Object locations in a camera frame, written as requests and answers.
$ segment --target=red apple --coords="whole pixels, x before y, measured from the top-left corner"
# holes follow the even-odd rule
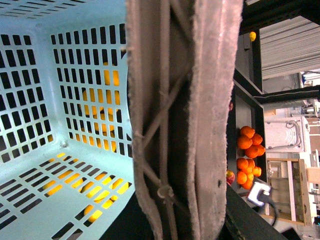
[[[235,179],[236,179],[236,175],[234,174],[233,171],[227,170],[225,173],[225,177],[226,177],[226,182],[231,185]]]

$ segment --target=black cable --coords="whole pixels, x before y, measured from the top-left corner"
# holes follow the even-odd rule
[[[271,199],[270,195],[266,195],[263,191],[258,195],[257,199],[260,202],[263,202],[265,204],[269,204],[273,208],[274,219],[273,219],[273,222],[271,225],[274,226],[278,220],[278,217],[279,217],[279,211],[278,211],[278,208],[277,208],[275,202]]]

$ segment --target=white cable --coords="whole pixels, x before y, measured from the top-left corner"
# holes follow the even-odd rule
[[[254,96],[254,98],[267,99],[267,98],[270,98],[270,97],[277,97],[277,96],[282,96],[282,95],[302,94],[302,93],[313,93],[313,92],[319,92],[319,91],[318,91],[318,90],[312,90],[312,91],[287,92],[287,93],[281,93],[281,94],[270,95],[270,96]]]

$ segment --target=wooden shelf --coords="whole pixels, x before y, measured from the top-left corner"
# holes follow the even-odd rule
[[[276,177],[268,177],[268,183],[273,187],[271,197],[274,202],[279,202],[277,207],[290,212],[280,212],[279,218],[294,223],[303,223],[306,226],[312,225],[311,210],[309,203],[309,193],[307,187],[307,176],[305,161],[303,159],[292,158],[268,158],[268,166],[276,162],[282,162],[281,166],[286,166],[288,177],[282,177],[283,169],[280,169]],[[293,169],[293,163],[297,163],[299,168]],[[273,215],[269,206],[265,208],[266,215]]]

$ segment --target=white curtain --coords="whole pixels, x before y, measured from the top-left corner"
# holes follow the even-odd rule
[[[320,26],[299,16],[260,29],[262,78],[320,68]]]

